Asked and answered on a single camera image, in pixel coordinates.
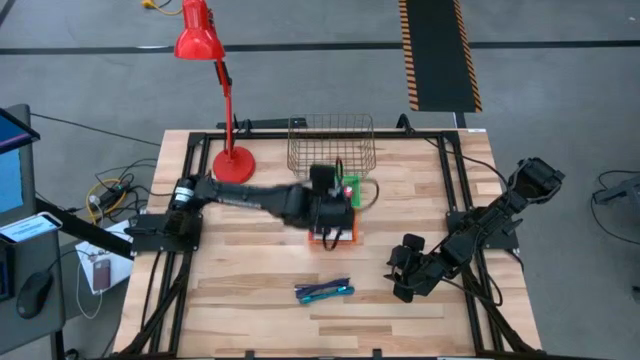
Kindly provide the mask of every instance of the wooden table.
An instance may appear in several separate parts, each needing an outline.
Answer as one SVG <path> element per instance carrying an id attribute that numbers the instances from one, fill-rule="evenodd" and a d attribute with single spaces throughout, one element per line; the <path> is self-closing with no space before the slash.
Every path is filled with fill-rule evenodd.
<path id="1" fill-rule="evenodd" d="M 167 193 L 180 177 L 188 131 L 165 132 L 152 190 Z M 493 163 L 484 131 L 460 130 L 463 154 Z M 287 140 L 239 140 L 257 161 L 249 184 L 295 181 L 287 169 Z M 214 141 L 209 159 L 221 150 Z M 231 206 L 208 205 L 201 246 L 194 255 L 178 355 L 385 356 L 473 355 L 462 292 L 440 283 L 428 297 L 402 303 L 383 279 L 391 249 L 411 232 L 427 240 L 426 249 L 447 235 L 448 211 L 438 151 L 424 140 L 376 140 L 377 167 L 369 176 L 380 183 L 377 204 L 362 216 L 357 245 L 327 252 L 308 244 L 306 232 L 284 227 L 270 215 Z M 199 154 L 194 158 L 194 171 Z M 456 189 L 455 162 L 450 156 Z M 487 168 L 466 162 L 474 205 L 501 194 L 498 178 Z M 150 211 L 162 213 L 168 198 L 152 197 Z M 136 257 L 114 350 L 139 331 L 154 254 Z M 504 293 L 501 311 L 534 347 L 540 342 L 519 264 L 503 251 L 486 251 L 491 275 Z M 162 265 L 158 266 L 151 304 L 155 306 Z M 301 306 L 298 283 L 350 277 L 356 293 Z M 478 303 L 485 346 L 491 348 L 486 314 Z M 173 310 L 164 322 L 160 349 L 167 349 Z"/>

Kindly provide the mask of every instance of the yellow cable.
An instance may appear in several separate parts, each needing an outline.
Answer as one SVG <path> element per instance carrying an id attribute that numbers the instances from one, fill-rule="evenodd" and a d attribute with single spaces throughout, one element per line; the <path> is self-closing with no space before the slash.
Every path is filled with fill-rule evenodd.
<path id="1" fill-rule="evenodd" d="M 165 10 L 161 9 L 160 7 L 158 7 L 158 5 L 156 5 L 156 3 L 153 0 L 143 0 L 142 1 L 142 6 L 144 6 L 147 9 L 156 9 L 156 10 L 160 11 L 161 13 L 163 13 L 164 15 L 167 15 L 167 16 L 176 16 L 176 15 L 182 14 L 182 9 L 180 9 L 178 11 L 175 11 L 175 12 L 165 11 Z"/>
<path id="2" fill-rule="evenodd" d="M 87 197 L 84 199 L 84 204 L 87 207 L 87 211 L 89 212 L 89 218 L 91 219 L 91 222 L 93 223 L 93 225 L 97 225 L 96 223 L 96 219 L 98 218 L 98 215 L 94 214 L 93 211 L 91 210 L 91 206 L 89 206 L 89 197 L 93 194 L 94 191 L 96 191 L 96 189 L 99 186 L 103 186 L 103 184 L 106 183 L 116 183 L 119 184 L 121 182 L 120 179 L 107 179 L 107 180 L 102 180 L 101 183 L 97 183 L 95 184 L 91 190 L 89 190 L 89 192 L 87 193 Z M 120 199 L 118 199 L 118 201 L 116 201 L 115 204 L 113 204 L 113 206 L 111 206 L 110 208 L 108 208 L 107 210 L 104 211 L 103 215 L 108 215 L 109 213 L 111 213 L 113 210 L 115 210 L 115 208 L 117 208 L 118 206 L 120 206 L 120 204 L 124 201 L 124 199 L 127 197 L 127 193 L 124 192 L 122 194 L 122 196 L 120 196 Z"/>

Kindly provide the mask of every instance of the computer mouse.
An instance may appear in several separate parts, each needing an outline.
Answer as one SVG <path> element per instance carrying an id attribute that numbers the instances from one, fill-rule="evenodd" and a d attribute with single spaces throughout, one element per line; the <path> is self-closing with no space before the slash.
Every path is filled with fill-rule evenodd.
<path id="1" fill-rule="evenodd" d="M 52 283 L 53 277 L 48 271 L 40 271 L 29 276 L 20 288 L 16 302 L 16 311 L 21 318 L 31 319 L 42 311 Z"/>

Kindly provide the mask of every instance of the gray floor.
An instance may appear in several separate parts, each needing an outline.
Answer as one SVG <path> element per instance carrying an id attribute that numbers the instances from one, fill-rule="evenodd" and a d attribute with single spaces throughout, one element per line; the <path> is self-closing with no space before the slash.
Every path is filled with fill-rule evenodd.
<path id="1" fill-rule="evenodd" d="M 461 2 L 472 41 L 640 37 L 640 3 L 634 0 Z M 210 4 L 227 44 L 394 41 L 400 34 L 393 0 Z M 23 0 L 0 29 L 0 47 L 170 45 L 181 26 L 180 17 L 144 11 L 138 1 Z M 526 210 L 519 230 L 544 348 L 636 359 L 640 304 L 631 298 L 630 287 L 640 284 L 640 247 L 603 234 L 588 205 L 597 174 L 638 169 L 640 49 L 475 50 L 473 59 L 485 111 L 467 120 L 470 127 L 488 129 L 498 168 L 510 173 L 517 160 L 539 156 L 567 175 L 556 199 Z M 211 128 L 223 114 L 209 63 L 169 54 L 1 60 L 0 106 L 25 102 L 34 112 L 152 141 L 160 141 L 167 128 Z M 227 61 L 240 118 L 369 112 L 384 127 L 401 112 L 409 113 L 397 51 L 236 53 Z M 451 126 L 449 114 L 409 115 L 414 126 Z M 35 146 L 37 188 L 64 206 L 83 201 L 94 172 L 158 151 L 41 119 L 33 126 L 43 138 Z M 137 180 L 148 185 L 151 176 L 141 170 Z M 640 240 L 637 217 L 626 202 L 597 211 L 612 230 Z M 96 320 L 68 322 L 68 347 L 87 356 L 102 352 L 116 326 L 124 295 L 119 291 Z M 47 353 L 45 339 L 0 358 Z"/>

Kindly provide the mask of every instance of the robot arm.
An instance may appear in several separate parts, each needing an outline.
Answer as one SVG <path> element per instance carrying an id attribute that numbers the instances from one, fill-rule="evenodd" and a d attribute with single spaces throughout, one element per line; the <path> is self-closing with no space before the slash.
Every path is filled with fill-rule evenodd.
<path id="1" fill-rule="evenodd" d="M 353 227 L 351 200 L 336 186 L 335 168 L 313 165 L 312 187 L 303 183 L 255 187 L 229 184 L 209 177 L 178 180 L 166 213 L 164 232 L 183 236 L 192 228 L 200 210 L 209 203 L 267 211 L 287 226 L 315 231 L 317 228 Z"/>
<path id="2" fill-rule="evenodd" d="M 530 204 L 543 204 L 560 190 L 564 174 L 539 158 L 521 160 L 509 177 L 507 191 L 487 207 L 467 213 L 458 230 L 448 235 L 428 254 L 422 254 L 424 239 L 407 234 L 396 246 L 388 264 L 394 268 L 386 277 L 395 282 L 393 293 L 405 302 L 413 295 L 427 296 L 443 277 L 452 279 L 467 265 L 491 234 L 510 233 L 519 222 L 511 217 Z"/>

